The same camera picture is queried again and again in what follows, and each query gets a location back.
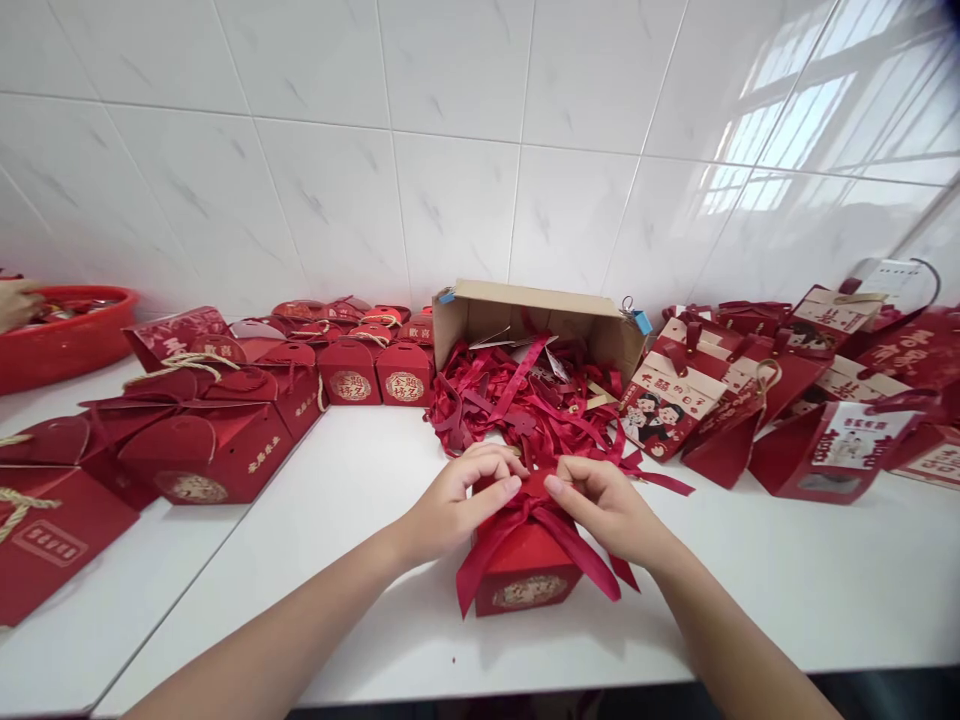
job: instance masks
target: pile of red ribbons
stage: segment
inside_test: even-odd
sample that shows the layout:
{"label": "pile of red ribbons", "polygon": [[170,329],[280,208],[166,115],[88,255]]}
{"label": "pile of red ribbons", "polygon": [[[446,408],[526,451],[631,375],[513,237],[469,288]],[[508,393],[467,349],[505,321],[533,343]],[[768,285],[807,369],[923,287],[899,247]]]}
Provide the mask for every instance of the pile of red ribbons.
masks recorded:
{"label": "pile of red ribbons", "polygon": [[[613,367],[594,364],[582,341],[554,341],[550,351],[562,363],[570,382],[559,380],[541,358],[548,333],[534,335],[521,362],[501,345],[471,350],[460,341],[443,372],[434,380],[429,420],[444,450],[457,456],[488,432],[499,430],[505,442],[519,449],[527,467],[555,467],[561,455],[609,460],[625,474],[689,495],[693,488],[666,475],[639,469],[639,450],[623,457],[626,435],[617,422],[623,385]],[[591,385],[609,396],[588,408],[596,397]],[[616,427],[613,440],[607,431]]]}

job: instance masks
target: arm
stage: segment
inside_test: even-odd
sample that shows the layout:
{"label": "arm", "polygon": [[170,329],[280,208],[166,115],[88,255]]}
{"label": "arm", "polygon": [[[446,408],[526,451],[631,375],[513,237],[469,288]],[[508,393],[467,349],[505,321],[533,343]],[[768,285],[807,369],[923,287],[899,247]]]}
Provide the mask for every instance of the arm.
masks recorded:
{"label": "arm", "polygon": [[680,626],[694,670],[725,717],[840,720],[613,464],[565,456],[546,487],[607,550],[650,572]]}
{"label": "arm", "polygon": [[[178,670],[124,717],[283,718],[394,580],[470,537],[529,473],[504,447],[472,445],[402,518]],[[469,500],[467,488],[495,477]]]}

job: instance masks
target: ribbon bow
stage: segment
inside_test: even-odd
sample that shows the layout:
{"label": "ribbon bow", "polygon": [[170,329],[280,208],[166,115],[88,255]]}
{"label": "ribbon bow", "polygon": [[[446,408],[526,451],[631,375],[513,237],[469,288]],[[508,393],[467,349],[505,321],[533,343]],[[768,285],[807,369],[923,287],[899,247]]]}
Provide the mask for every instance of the ribbon bow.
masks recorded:
{"label": "ribbon bow", "polygon": [[41,500],[18,493],[12,488],[0,488],[0,502],[13,505],[13,512],[7,521],[0,527],[0,543],[7,539],[13,529],[27,516],[30,510],[51,510],[60,507],[59,500]]}
{"label": "ribbon bow", "polygon": [[457,571],[457,599],[463,617],[467,616],[480,589],[483,571],[497,549],[510,533],[529,522],[535,522],[546,530],[577,567],[614,602],[620,599],[620,586],[614,572],[627,585],[640,592],[626,560],[611,555],[611,572],[596,551],[580,537],[570,515],[553,499],[535,497],[521,490],[494,516],[493,525],[478,538]]}

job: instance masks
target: white countertop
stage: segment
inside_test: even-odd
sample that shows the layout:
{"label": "white countertop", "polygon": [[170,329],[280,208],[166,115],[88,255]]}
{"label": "white countertop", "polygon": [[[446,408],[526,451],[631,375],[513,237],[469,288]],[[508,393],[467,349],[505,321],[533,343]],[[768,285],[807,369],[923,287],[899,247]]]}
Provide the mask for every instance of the white countertop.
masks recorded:
{"label": "white countertop", "polygon": [[[74,415],[142,373],[128,359],[57,385],[0,397],[0,437]],[[77,715],[123,671],[246,512],[172,507],[140,520],[13,630],[0,633],[0,717]],[[10,582],[9,578],[0,582]]]}
{"label": "white countertop", "polygon": [[[443,466],[422,411],[335,407],[104,700],[117,716],[183,664],[402,514]],[[654,469],[655,463],[644,462]],[[641,492],[805,671],[960,662],[960,493],[883,474],[855,505],[730,492],[681,465],[683,498]],[[612,604],[584,578],[558,606],[460,619],[467,548],[395,583],[303,706],[689,680],[650,577]]]}

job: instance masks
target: cartoon couple illustration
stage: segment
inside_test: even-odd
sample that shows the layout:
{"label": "cartoon couple illustration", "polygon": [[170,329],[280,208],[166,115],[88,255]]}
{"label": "cartoon couple illustration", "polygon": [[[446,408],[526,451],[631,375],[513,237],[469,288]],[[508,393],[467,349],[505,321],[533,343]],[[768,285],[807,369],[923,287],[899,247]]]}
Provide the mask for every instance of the cartoon couple illustration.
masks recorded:
{"label": "cartoon couple illustration", "polygon": [[676,435],[673,428],[683,420],[683,408],[675,403],[664,403],[655,393],[646,392],[637,400],[636,406],[627,409],[623,419],[627,435],[641,445],[651,438],[666,442]]}

